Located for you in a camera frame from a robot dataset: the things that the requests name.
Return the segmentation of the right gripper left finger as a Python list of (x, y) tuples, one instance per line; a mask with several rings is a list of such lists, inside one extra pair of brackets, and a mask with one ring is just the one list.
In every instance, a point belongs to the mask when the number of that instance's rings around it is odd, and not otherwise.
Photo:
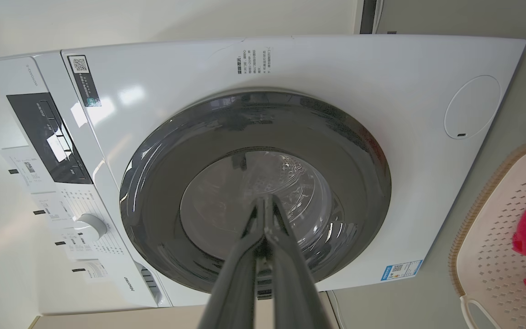
[(265, 198), (254, 201), (248, 216), (211, 291), (199, 329), (254, 328), (257, 261), (265, 254)]

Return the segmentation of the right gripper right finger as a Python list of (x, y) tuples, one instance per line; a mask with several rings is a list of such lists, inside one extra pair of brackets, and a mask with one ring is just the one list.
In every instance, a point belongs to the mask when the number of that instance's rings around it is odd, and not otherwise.
[(275, 328), (330, 329), (298, 240), (275, 195), (265, 196), (265, 239), (270, 250)]

